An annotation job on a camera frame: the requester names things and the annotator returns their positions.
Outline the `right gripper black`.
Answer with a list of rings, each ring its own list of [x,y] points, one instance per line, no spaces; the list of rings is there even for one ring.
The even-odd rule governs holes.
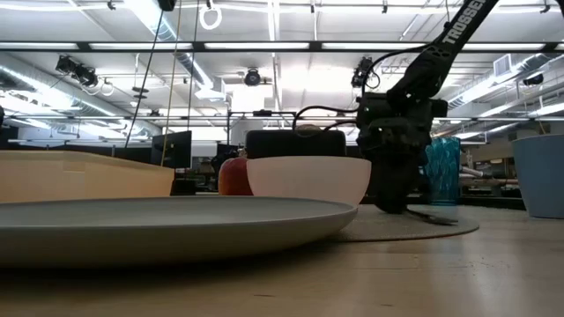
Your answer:
[[[371,162],[372,175],[412,174],[427,164],[433,120],[447,114],[447,101],[408,99],[396,109],[384,93],[367,92],[357,102],[357,144],[362,157]],[[409,194],[422,184],[422,175],[400,178],[396,195],[394,186],[376,177],[372,183],[374,205],[384,212],[404,212]]]

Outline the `pink translucent bowl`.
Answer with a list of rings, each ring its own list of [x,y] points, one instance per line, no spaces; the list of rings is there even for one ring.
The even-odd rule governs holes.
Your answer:
[[[306,198],[360,204],[366,194],[371,163],[361,158],[288,156],[247,161],[255,196]]]

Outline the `light blue cup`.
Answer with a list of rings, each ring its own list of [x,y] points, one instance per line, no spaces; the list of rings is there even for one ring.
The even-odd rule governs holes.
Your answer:
[[[564,219],[564,134],[520,138],[512,149],[529,215]]]

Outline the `red apple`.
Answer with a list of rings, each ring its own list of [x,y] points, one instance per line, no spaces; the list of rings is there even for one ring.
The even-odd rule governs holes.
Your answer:
[[[229,158],[222,164],[219,169],[219,194],[253,195],[245,158]]]

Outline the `grey-blue round plate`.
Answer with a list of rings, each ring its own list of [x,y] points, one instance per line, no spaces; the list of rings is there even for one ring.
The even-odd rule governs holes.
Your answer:
[[[111,268],[276,252],[349,225],[355,205],[169,196],[0,203],[0,268]]]

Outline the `round grey placemat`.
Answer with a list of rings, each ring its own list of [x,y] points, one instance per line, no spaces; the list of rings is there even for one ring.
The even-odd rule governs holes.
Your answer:
[[[377,242],[423,240],[456,236],[479,229],[479,223],[462,217],[456,206],[410,205],[410,210],[456,220],[453,225],[435,225],[411,215],[388,214],[374,205],[360,205],[356,218],[327,238],[331,242]]]

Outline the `teal glass tumbler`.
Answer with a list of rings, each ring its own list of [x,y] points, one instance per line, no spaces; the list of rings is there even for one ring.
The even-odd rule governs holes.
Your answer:
[[[429,184],[429,201],[434,205],[456,205],[459,197],[460,139],[433,138],[426,148],[424,171]]]

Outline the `black two-slot toaster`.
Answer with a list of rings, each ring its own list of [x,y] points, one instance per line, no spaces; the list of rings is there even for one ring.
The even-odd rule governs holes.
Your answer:
[[[252,130],[245,147],[249,159],[346,156],[345,134],[338,130]]]

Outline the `black computer monitor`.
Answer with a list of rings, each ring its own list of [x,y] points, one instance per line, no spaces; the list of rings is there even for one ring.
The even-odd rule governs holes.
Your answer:
[[[191,166],[191,132],[183,131],[152,138],[151,163],[170,168]]]

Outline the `orange translucent cutting board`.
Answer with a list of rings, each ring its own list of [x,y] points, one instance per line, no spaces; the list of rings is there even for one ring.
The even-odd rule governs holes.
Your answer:
[[[78,151],[0,151],[0,203],[164,197],[174,170]]]

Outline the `black ceiling spotlight cluster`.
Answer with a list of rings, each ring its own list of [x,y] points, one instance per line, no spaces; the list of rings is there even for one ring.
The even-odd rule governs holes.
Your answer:
[[[55,70],[77,80],[84,87],[95,87],[99,83],[95,68],[74,61],[68,55],[60,55]]]

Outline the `black overhead frame bar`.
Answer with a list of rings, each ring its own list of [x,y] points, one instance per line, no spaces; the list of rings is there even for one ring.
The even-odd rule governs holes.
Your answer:
[[[82,52],[82,53],[146,53],[158,52],[354,52],[388,53],[397,50],[422,47],[413,41],[136,41],[136,42],[89,42],[89,41],[0,41],[0,51],[7,52]],[[462,48],[464,53],[564,53],[564,41],[560,42],[469,42]]]

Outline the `silver ceiling duct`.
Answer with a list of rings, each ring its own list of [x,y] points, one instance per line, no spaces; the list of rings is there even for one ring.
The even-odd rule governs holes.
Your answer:
[[[150,32],[157,37],[158,41],[178,40],[178,34],[172,24],[164,16],[158,0],[123,0],[126,7],[145,25]],[[177,62],[194,78],[200,88],[212,88],[212,79],[194,61],[190,53],[173,53]]]

